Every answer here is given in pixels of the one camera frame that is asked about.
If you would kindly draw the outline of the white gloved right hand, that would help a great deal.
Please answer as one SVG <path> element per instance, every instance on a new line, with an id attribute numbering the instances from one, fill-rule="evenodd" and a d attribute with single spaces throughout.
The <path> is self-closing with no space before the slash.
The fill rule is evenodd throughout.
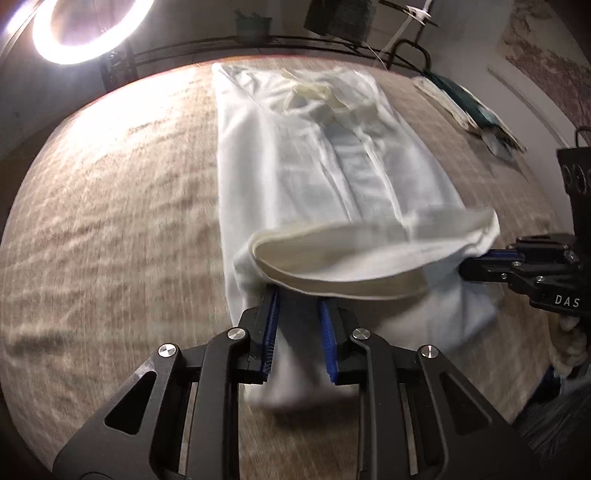
<path id="1" fill-rule="evenodd" d="M 552 314 L 549 317 L 549 357 L 555 374 L 567 378 L 587 358 L 587 337 L 580 319 Z"/>

